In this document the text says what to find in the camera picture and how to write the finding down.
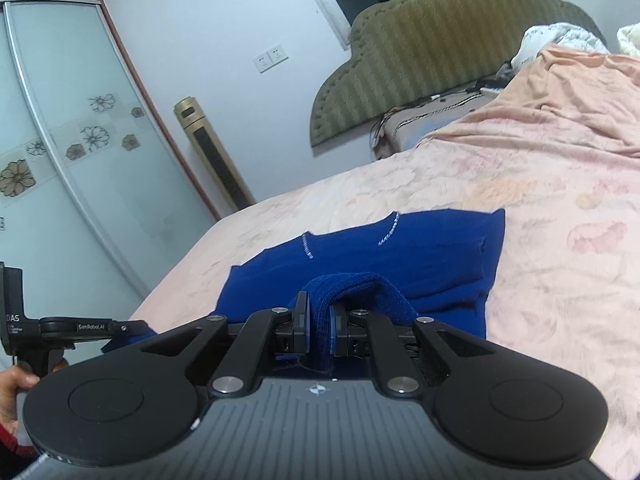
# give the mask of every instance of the finger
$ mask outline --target finger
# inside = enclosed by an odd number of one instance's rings
[[[28,373],[19,366],[11,366],[0,372],[0,394],[13,395],[18,389],[29,390],[39,380],[37,375]]]
[[[57,365],[53,367],[53,371],[57,372],[58,370],[62,370],[62,368],[66,368],[69,366],[69,363],[66,359],[62,359]]]

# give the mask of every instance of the electrical outlet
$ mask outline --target electrical outlet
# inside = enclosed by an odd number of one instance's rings
[[[271,58],[271,61],[273,61],[274,65],[280,62],[283,62],[285,59],[289,58],[289,56],[287,56],[287,53],[284,51],[282,45],[276,45],[270,48],[267,51],[267,54],[269,54],[269,57]]]
[[[262,73],[273,66],[273,61],[269,57],[269,54],[263,52],[260,56],[254,59],[254,65],[258,69],[258,72]]]

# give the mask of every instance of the pink bedspread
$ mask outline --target pink bedspread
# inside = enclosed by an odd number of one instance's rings
[[[232,264],[306,230],[393,210],[492,211],[507,229],[489,339],[572,370],[609,404],[593,459],[640,471],[640,60],[550,48],[493,103],[414,150],[223,219],[135,317],[164,331],[214,309]]]

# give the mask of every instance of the human hand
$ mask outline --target human hand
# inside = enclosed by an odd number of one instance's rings
[[[66,360],[62,359],[54,370],[60,370],[68,366]],[[40,378],[28,373],[19,366],[12,366],[0,372],[0,424],[12,436],[18,433],[18,414],[16,410],[16,395],[18,390],[31,390]]]

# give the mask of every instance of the frosted glass door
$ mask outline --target frosted glass door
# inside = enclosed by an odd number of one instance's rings
[[[12,19],[34,99],[66,170],[153,289],[211,227],[212,216],[150,120],[97,7],[13,3]]]
[[[2,12],[0,74],[0,260],[24,270],[27,316],[128,319],[142,298],[76,211],[40,142],[15,75]],[[102,344],[78,345],[67,357],[76,362],[98,355]]]

